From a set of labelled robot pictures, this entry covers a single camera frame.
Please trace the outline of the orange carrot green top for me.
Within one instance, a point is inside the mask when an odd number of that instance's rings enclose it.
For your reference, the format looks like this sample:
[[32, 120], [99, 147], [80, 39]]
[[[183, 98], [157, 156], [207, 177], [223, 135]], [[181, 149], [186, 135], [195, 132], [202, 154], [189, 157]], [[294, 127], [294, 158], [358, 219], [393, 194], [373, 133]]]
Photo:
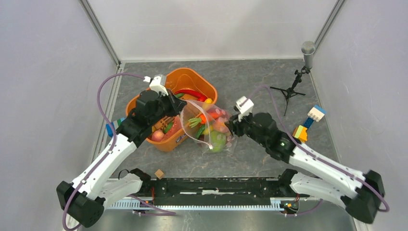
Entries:
[[224, 114], [221, 112], [210, 112], [206, 114], [200, 114], [198, 117], [189, 119], [188, 125], [191, 128], [193, 128], [199, 124], [203, 125], [203, 124], [206, 124], [207, 122], [209, 123], [215, 122], [221, 116], [224, 116]]

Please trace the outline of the green round fruit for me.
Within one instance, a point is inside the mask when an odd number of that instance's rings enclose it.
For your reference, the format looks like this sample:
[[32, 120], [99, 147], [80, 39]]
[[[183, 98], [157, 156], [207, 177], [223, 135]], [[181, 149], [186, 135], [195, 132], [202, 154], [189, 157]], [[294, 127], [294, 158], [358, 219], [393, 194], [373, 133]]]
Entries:
[[209, 138], [212, 145], [212, 149], [210, 149], [209, 151], [212, 153], [221, 152], [227, 143], [227, 137], [225, 133], [215, 130], [210, 132]]

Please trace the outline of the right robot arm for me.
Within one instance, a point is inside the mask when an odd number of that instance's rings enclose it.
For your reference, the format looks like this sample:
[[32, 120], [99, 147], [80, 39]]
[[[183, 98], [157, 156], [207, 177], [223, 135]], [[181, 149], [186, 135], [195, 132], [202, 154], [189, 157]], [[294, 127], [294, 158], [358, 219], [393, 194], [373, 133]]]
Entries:
[[248, 136], [265, 148], [272, 158], [302, 168], [315, 177], [293, 169], [285, 170], [278, 183], [283, 196], [307, 194], [343, 208], [353, 218], [372, 224], [384, 202], [385, 189], [381, 175], [364, 173], [319, 154], [305, 143], [278, 129], [269, 113], [234, 115], [226, 122], [236, 136]]

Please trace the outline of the clear zip top bag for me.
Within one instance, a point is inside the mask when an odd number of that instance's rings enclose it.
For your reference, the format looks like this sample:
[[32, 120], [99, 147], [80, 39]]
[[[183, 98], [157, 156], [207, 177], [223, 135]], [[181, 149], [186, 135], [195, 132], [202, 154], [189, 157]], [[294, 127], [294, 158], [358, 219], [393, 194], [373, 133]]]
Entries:
[[[221, 152], [232, 153], [235, 151], [237, 138], [229, 131], [226, 126], [226, 122], [231, 117], [231, 114], [212, 104], [212, 107], [208, 111], [204, 111], [202, 108], [203, 102], [196, 100], [187, 100], [188, 104], [180, 113], [181, 127], [188, 137], [193, 139], [193, 141], [198, 144], [203, 153], [211, 153], [209, 150], [212, 149], [209, 134], [211, 131], [218, 131], [225, 133], [227, 137], [227, 143]], [[224, 115], [218, 118], [215, 122], [207, 122], [206, 124], [199, 124], [193, 128], [188, 125], [188, 120], [191, 118], [198, 117], [200, 114], [206, 114], [210, 112], [221, 112]]]

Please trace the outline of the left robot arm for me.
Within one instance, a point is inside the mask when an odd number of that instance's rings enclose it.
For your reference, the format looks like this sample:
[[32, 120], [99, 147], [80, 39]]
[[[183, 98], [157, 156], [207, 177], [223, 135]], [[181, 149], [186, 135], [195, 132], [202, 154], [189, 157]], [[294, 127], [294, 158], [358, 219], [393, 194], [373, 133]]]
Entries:
[[146, 196], [151, 183], [135, 173], [107, 184], [118, 166], [152, 133], [152, 127], [164, 117], [174, 117], [187, 105], [171, 91], [158, 93], [143, 91], [136, 106], [116, 129], [102, 153], [70, 183], [62, 181], [57, 186], [57, 196], [63, 209], [63, 227], [69, 230], [66, 217], [70, 216], [88, 228], [94, 225], [103, 212], [124, 197], [137, 193]]

